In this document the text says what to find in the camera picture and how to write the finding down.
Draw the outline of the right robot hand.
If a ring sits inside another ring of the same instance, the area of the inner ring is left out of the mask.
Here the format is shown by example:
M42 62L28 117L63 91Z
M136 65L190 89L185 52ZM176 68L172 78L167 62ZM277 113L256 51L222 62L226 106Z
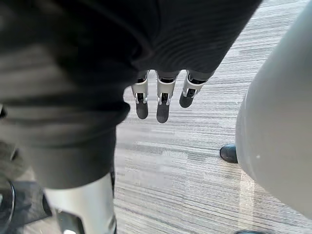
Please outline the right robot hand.
M177 76L189 107L260 5L258 0L3 0L0 137L32 167L63 232L114 234L116 128L148 115L156 72L158 122Z

